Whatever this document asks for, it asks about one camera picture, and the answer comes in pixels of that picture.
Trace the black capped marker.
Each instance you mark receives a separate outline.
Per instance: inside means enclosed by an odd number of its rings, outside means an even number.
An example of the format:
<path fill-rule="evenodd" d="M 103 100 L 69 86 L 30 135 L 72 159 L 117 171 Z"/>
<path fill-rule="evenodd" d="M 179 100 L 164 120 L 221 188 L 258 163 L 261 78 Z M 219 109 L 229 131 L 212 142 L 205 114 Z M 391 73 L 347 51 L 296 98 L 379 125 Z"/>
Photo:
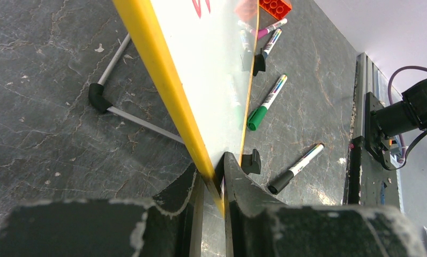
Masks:
<path fill-rule="evenodd" d="M 272 182 L 270 182 L 267 187 L 268 190 L 272 194 L 278 195 L 289 184 L 289 182 L 310 163 L 313 158 L 315 158 L 319 153 L 323 151 L 324 148 L 325 145 L 323 143 L 316 144 L 294 165 L 292 165 L 286 171 L 282 172 Z"/>

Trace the orange lego brick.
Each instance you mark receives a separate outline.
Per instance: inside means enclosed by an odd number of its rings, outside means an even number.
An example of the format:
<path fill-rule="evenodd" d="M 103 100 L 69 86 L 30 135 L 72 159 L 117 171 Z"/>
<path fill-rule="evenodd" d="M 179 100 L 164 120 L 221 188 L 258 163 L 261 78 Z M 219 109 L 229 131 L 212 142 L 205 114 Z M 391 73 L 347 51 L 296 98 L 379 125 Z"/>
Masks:
<path fill-rule="evenodd" d="M 290 0 L 259 0 L 259 6 L 276 20 L 281 20 L 293 9 Z"/>

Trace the blue capped marker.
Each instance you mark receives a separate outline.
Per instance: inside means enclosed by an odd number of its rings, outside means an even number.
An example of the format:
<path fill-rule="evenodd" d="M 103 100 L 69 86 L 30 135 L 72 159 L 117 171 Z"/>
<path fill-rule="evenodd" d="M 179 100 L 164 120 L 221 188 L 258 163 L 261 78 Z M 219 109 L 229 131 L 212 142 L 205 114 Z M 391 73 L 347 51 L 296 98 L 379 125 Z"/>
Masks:
<path fill-rule="evenodd" d="M 266 43 L 266 45 L 264 46 L 263 50 L 262 50 L 262 55 L 263 57 L 266 59 L 268 57 L 268 55 L 270 54 L 270 52 L 272 51 L 273 47 L 275 46 L 276 42 L 278 41 L 279 37 L 282 34 L 282 29 L 277 28 L 273 35 L 271 36 L 271 38 L 268 40 L 268 42 Z"/>

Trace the green capped marker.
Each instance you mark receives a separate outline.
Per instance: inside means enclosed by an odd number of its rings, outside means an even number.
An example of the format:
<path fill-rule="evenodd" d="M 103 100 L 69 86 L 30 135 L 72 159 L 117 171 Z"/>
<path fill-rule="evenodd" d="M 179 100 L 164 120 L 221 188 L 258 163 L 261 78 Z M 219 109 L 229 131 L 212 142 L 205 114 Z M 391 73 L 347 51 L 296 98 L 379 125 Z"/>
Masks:
<path fill-rule="evenodd" d="M 275 101 L 278 94 L 281 92 L 281 89 L 284 87 L 285 83 L 287 82 L 288 76 L 287 74 L 282 74 L 277 82 L 275 83 L 274 87 L 268 94 L 268 96 L 265 98 L 263 103 L 252 112 L 252 114 L 248 117 L 246 126 L 250 131 L 256 131 L 259 127 L 260 123 L 263 121 L 265 115 L 267 114 L 270 106 Z"/>

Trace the yellow framed whiteboard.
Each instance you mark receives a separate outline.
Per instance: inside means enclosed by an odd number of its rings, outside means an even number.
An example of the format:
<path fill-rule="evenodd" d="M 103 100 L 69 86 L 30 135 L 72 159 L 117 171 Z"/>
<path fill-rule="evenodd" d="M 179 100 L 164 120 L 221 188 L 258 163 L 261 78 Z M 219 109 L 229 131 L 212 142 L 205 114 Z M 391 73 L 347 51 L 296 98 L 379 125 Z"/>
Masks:
<path fill-rule="evenodd" d="M 259 28 L 258 1 L 114 1 L 127 35 L 98 82 L 90 104 L 183 143 L 224 212 L 225 152 L 240 161 L 244 147 Z M 104 85 L 132 42 L 176 128 L 168 132 L 115 107 Z"/>

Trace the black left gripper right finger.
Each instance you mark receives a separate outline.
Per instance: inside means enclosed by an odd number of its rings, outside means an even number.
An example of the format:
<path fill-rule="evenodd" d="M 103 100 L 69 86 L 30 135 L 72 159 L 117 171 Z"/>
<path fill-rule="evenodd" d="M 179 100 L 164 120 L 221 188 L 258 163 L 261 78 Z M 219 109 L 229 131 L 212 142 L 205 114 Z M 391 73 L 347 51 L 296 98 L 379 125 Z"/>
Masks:
<path fill-rule="evenodd" d="M 426 256 L 395 207 L 289 206 L 223 155 L 227 256 Z"/>

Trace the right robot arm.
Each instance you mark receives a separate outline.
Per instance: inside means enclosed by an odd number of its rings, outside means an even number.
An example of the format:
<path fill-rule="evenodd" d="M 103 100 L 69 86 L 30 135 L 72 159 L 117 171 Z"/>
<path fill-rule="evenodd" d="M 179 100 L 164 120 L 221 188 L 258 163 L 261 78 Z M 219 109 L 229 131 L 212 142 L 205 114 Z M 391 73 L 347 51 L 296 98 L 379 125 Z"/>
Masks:
<path fill-rule="evenodd" d="M 391 163 L 390 139 L 419 129 L 422 133 L 409 145 L 410 151 L 427 135 L 427 79 L 403 92 L 402 100 L 383 106 L 372 92 L 365 95 L 365 148 L 385 170 L 396 170 Z"/>

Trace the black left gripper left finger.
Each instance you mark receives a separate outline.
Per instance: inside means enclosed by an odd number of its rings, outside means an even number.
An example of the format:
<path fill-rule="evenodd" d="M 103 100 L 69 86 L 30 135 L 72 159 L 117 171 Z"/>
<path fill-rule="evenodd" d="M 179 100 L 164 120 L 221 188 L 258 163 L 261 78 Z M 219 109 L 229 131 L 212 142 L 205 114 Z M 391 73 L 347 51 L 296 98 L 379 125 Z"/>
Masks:
<path fill-rule="evenodd" d="M 0 229 L 0 256 L 199 256 L 203 181 L 194 165 L 155 196 L 38 200 Z"/>

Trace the purple capped marker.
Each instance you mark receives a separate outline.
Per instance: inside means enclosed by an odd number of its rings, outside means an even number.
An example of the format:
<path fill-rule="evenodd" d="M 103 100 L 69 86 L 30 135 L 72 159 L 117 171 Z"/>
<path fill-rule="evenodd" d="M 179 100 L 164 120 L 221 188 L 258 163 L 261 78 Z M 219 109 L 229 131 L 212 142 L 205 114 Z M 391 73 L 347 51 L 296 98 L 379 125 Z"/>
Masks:
<path fill-rule="evenodd" d="M 265 35 L 269 34 L 270 32 L 282 27 L 283 25 L 285 25 L 287 23 L 287 18 L 283 18 L 263 29 L 260 29 L 257 33 L 257 39 L 261 39 L 262 37 L 264 37 Z"/>

